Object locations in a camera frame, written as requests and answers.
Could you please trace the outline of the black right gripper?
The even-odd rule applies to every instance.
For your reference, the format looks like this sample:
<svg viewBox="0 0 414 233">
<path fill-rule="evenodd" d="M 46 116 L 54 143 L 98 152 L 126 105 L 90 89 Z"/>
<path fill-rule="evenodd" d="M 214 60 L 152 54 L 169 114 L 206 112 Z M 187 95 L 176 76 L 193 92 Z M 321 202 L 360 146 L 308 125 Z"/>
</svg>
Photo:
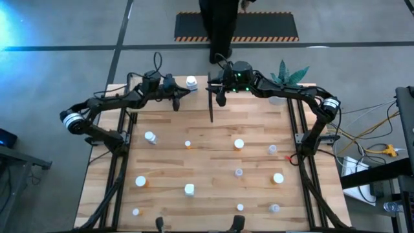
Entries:
<svg viewBox="0 0 414 233">
<path fill-rule="evenodd" d="M 237 61 L 233 66 L 226 64 L 218 72 L 215 78 L 208 80 L 208 84 L 226 85 L 230 77 L 230 87 L 233 92 L 238 93 L 240 91 L 250 91 L 250 84 L 254 78 L 253 68 L 246 61 Z M 223 89 L 223 86 L 207 87 L 206 90 L 210 94 L 216 95 L 215 100 L 220 107 L 224 107 L 226 105 L 225 90 Z"/>
</svg>

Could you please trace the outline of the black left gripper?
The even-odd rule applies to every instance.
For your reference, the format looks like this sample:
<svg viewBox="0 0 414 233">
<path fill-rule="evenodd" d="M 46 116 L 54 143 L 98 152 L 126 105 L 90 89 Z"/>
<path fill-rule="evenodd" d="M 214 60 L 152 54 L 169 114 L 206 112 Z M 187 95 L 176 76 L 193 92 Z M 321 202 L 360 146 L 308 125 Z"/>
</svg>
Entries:
<svg viewBox="0 0 414 233">
<path fill-rule="evenodd" d="M 148 71 L 142 78 L 142 92 L 147 100 L 164 100 L 172 99 L 174 111 L 180 108 L 180 99 L 188 95 L 191 91 L 179 86 L 172 74 L 166 74 L 163 77 L 164 83 L 161 84 L 162 75 L 158 71 Z"/>
</svg>

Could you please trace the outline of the person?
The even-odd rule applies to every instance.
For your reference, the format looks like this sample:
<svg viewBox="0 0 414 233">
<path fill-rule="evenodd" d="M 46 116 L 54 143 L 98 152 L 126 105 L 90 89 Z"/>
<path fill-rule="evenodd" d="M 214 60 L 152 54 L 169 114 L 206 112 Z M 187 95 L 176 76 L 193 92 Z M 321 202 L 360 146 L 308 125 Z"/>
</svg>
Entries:
<svg viewBox="0 0 414 233">
<path fill-rule="evenodd" d="M 239 6 L 245 11 L 257 0 L 199 0 L 202 23 L 210 40 L 209 61 L 216 64 L 232 55 L 230 44 L 234 36 Z"/>
</svg>

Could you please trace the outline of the green plant in white pot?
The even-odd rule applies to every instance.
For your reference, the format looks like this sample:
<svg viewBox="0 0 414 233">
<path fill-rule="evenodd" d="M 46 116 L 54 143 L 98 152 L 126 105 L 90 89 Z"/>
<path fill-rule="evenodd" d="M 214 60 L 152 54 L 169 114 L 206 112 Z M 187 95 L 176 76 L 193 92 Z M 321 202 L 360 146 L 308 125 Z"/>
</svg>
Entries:
<svg viewBox="0 0 414 233">
<path fill-rule="evenodd" d="M 275 73 L 271 73 L 270 75 L 271 79 L 278 84 L 297 86 L 298 82 L 300 82 L 304 78 L 308 70 L 309 66 L 291 74 L 284 60 L 281 60 L 279 64 L 278 75 L 276 75 Z"/>
</svg>

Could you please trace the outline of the black floor mat striped edges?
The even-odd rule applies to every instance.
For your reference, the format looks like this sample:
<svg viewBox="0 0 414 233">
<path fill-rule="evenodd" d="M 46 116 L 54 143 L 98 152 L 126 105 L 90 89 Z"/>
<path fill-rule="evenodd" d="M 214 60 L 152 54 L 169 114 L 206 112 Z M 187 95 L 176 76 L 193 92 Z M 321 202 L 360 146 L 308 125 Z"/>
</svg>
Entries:
<svg viewBox="0 0 414 233">
<path fill-rule="evenodd" d="M 179 12 L 175 19 L 176 42 L 208 40 L 200 12 Z M 296 42 L 299 41 L 291 12 L 240 12 L 233 42 Z"/>
</svg>

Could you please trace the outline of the black rounded object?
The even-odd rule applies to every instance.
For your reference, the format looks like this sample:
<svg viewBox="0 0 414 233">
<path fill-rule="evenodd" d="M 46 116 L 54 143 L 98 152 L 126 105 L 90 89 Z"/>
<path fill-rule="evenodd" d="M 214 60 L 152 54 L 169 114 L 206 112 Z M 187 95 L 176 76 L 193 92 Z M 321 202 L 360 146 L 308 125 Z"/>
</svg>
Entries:
<svg viewBox="0 0 414 233">
<path fill-rule="evenodd" d="M 241 233 L 245 227 L 245 217 L 242 215 L 235 215 L 229 233 Z"/>
</svg>

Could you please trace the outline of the white box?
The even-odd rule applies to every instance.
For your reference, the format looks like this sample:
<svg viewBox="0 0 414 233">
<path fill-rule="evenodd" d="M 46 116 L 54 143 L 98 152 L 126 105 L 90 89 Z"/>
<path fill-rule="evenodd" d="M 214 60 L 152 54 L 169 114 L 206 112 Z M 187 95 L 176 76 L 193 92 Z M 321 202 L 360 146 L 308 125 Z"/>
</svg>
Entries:
<svg viewBox="0 0 414 233">
<path fill-rule="evenodd" d="M 344 157 L 341 177 L 368 169 L 369 165 L 363 163 L 362 161 L 353 159 L 351 157 Z M 348 197 L 352 197 L 371 206 L 376 206 L 376 197 L 371 194 L 369 184 L 343 189 L 343 193 Z"/>
</svg>

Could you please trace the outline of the black desk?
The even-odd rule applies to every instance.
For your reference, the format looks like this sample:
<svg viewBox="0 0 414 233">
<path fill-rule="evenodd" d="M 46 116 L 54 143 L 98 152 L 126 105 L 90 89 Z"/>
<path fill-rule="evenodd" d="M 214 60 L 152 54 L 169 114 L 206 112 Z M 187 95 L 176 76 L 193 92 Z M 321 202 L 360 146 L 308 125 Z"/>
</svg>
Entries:
<svg viewBox="0 0 414 233">
<path fill-rule="evenodd" d="M 49 170 L 52 165 L 51 161 L 16 151 L 14 149 L 16 142 L 15 134 L 0 128 L 0 181 L 4 175 L 7 176 L 4 189 L 8 190 L 3 204 L 1 204 L 2 191 L 0 190 L 0 233 L 7 228 L 8 219 L 25 189 L 32 167 L 39 166 L 43 170 Z"/>
</svg>

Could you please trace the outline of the black side table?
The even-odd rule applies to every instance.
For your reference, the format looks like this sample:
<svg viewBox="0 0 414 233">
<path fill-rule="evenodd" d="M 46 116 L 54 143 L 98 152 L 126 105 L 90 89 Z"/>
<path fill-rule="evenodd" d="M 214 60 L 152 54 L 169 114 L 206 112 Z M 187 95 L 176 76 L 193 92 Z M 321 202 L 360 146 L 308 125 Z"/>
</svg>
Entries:
<svg viewBox="0 0 414 233">
<path fill-rule="evenodd" d="M 414 233 L 414 86 L 395 89 L 408 157 L 341 178 L 343 188 L 396 179 L 400 192 L 392 202 L 402 208 L 408 233 Z"/>
</svg>

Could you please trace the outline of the clear plastic water bottle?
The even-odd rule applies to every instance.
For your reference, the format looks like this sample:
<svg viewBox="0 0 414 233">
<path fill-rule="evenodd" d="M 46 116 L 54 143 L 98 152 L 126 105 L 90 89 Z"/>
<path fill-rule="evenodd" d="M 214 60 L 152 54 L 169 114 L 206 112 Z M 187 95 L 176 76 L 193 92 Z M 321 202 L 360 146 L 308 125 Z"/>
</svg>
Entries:
<svg viewBox="0 0 414 233">
<path fill-rule="evenodd" d="M 390 201 L 383 204 L 384 210 L 390 213 L 403 212 L 402 201 Z"/>
</svg>

